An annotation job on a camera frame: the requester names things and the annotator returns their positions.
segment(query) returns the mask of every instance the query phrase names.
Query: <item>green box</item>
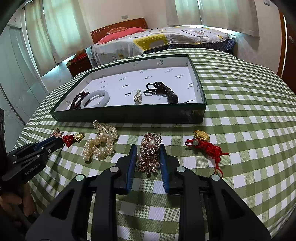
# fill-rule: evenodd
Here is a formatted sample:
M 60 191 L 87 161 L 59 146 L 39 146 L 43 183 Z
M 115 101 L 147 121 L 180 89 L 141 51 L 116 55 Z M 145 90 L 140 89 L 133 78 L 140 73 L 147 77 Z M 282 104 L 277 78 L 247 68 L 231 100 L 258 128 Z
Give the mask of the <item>green box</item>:
M 143 86 L 159 81 L 177 94 L 179 102 L 192 95 L 195 99 L 188 101 L 191 103 L 165 104 L 165 96 L 148 97 L 143 94 Z M 142 104 L 139 105 L 133 102 L 137 86 L 141 86 L 143 94 Z M 74 97 L 83 89 L 91 92 L 96 88 L 109 88 L 110 101 L 106 106 L 67 110 Z M 143 57 L 92 69 L 82 75 L 62 96 L 50 114 L 57 121 L 63 122 L 98 120 L 106 123 L 202 123 L 206 106 L 203 88 L 190 57 L 187 54 L 175 54 Z

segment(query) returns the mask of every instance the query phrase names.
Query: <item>green and white tablecloth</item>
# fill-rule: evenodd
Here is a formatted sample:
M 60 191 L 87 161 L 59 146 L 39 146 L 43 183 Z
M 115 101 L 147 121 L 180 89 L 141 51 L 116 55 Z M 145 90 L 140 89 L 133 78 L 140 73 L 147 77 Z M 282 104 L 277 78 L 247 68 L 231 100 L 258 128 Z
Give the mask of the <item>green and white tablecloth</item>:
M 119 133 L 114 145 L 116 153 L 104 161 L 93 159 L 85 164 L 81 156 L 86 140 L 95 137 L 92 123 L 56 122 L 49 114 L 82 74 L 46 97 L 24 127 L 15 147 L 42 141 L 56 127 L 65 134 L 84 131 L 86 137 L 70 148 L 54 152 L 47 167 L 30 182 L 39 211 L 78 173 L 97 175 L 127 155 L 131 144 L 137 144 L 139 149 L 146 132 L 160 133 L 169 155 L 178 157 L 180 164 L 195 173 L 209 176 L 213 174 L 214 161 L 202 153 L 195 155 L 184 145 L 187 138 L 193 137 L 194 130 L 203 130 L 213 144 L 230 153 L 222 156 L 220 163 L 224 180 L 271 235 L 275 235 L 295 207 L 295 94 L 271 70 L 221 51 L 184 48 L 149 56 L 176 53 L 190 55 L 202 82 L 207 99 L 203 124 L 114 124 Z M 160 171 L 150 178 L 137 172 L 131 193 L 117 196 L 118 240 L 177 240 L 178 207 L 179 197 L 165 194 Z

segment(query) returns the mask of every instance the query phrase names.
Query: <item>curtain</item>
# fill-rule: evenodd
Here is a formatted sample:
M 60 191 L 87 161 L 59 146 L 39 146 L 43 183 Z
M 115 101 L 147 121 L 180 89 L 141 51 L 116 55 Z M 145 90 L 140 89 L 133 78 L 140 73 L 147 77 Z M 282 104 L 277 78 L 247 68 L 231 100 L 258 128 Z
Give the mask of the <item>curtain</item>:
M 199 0 L 199 4 L 203 25 L 259 37 L 254 0 Z
M 200 25 L 197 0 L 166 0 L 167 25 Z
M 25 7 L 25 21 L 28 39 L 40 76 L 56 66 L 49 39 L 41 19 L 42 1 L 35 0 Z
M 93 43 L 78 0 L 34 0 L 25 19 L 40 76 Z

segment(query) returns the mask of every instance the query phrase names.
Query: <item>light switch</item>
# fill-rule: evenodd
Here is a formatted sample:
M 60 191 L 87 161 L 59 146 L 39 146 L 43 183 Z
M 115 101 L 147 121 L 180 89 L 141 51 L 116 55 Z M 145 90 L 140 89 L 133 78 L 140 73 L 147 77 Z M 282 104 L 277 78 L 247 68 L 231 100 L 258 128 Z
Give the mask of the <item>light switch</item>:
M 264 0 L 264 4 L 267 5 L 267 6 L 270 6 L 269 0 Z

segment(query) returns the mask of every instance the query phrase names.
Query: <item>blue plaid fabric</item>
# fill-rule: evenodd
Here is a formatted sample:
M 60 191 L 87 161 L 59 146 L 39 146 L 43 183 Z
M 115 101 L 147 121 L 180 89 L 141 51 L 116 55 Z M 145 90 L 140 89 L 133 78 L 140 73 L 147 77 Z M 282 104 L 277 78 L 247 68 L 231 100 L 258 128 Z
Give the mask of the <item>blue plaid fabric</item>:
M 227 39 L 227 40 L 225 40 L 223 42 L 219 42 L 219 43 L 169 44 L 169 45 L 165 45 L 165 46 L 161 46 L 158 48 L 144 51 L 143 54 L 154 53 L 154 52 L 167 50 L 167 49 L 178 49 L 178 48 L 206 48 L 206 49 L 220 50 L 223 52 L 233 54 L 234 45 L 235 45 L 234 39 Z

